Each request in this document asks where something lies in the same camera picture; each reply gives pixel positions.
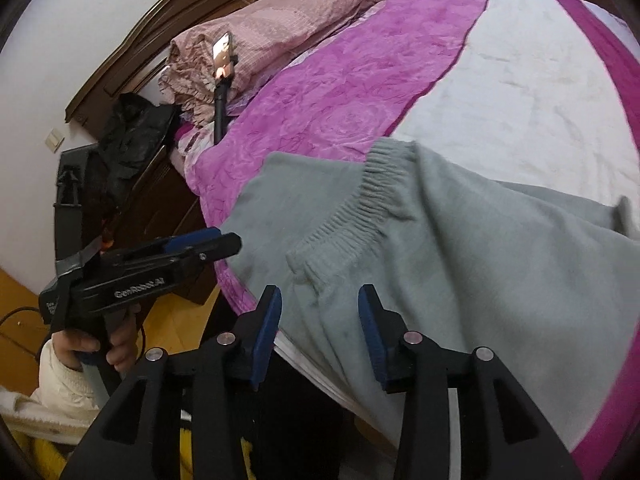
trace wooden floor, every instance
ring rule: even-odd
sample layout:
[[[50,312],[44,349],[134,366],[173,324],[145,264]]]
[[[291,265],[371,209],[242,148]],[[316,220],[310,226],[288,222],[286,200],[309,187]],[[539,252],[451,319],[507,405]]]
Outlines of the wooden floor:
[[[0,269],[0,317],[20,306],[38,306],[38,297]],[[38,386],[34,355],[47,335],[36,312],[20,312],[0,327],[0,384],[31,395]]]

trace blue gripper pad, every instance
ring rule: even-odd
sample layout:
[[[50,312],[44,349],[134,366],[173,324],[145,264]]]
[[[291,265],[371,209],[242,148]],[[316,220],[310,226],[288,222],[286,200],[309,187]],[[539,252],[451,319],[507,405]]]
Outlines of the blue gripper pad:
[[[258,389],[258,386],[264,381],[267,375],[269,359],[271,357],[271,351],[273,350],[273,341],[276,338],[280,324],[280,316],[282,315],[282,294],[277,286],[274,286],[273,289],[273,295],[267,306],[260,332],[258,332],[255,339],[252,353],[253,365],[250,383],[254,390]]]
[[[194,231],[193,233],[174,236],[164,245],[164,252],[167,254],[178,253],[186,247],[196,246],[203,242],[215,240],[216,238],[219,238],[220,235],[220,229],[217,227],[208,227],[206,229]]]
[[[373,367],[373,373],[376,380],[386,388],[388,375],[386,373],[386,349],[382,340],[382,334],[378,329],[378,324],[373,314],[373,309],[367,297],[366,287],[371,285],[363,285],[358,292],[358,314],[360,316],[360,324],[364,332],[364,339],[369,350],[369,359]]]

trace pink bedspread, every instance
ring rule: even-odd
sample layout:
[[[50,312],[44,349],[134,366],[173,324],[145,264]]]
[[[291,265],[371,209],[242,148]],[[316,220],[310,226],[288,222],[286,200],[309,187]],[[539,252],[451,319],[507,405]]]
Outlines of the pink bedspread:
[[[207,225],[228,217],[271,152],[363,161],[458,58],[488,0],[387,0],[280,72],[186,175]]]

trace gray sweatshirt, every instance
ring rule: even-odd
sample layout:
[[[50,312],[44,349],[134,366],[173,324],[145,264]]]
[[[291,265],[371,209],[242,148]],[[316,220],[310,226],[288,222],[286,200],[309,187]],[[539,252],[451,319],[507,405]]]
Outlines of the gray sweatshirt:
[[[616,208],[497,183],[417,144],[380,139],[364,165],[273,153],[222,226],[228,263],[280,329],[398,443],[403,396],[376,383],[357,295],[443,348],[489,346],[573,449],[626,359],[640,312],[640,243]]]

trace phone screen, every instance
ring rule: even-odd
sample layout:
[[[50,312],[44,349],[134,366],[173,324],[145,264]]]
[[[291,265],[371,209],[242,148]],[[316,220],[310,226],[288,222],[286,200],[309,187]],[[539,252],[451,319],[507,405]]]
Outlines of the phone screen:
[[[216,81],[225,77],[230,77],[234,72],[231,61],[233,47],[231,44],[231,33],[227,32],[213,45],[213,65],[215,69]]]

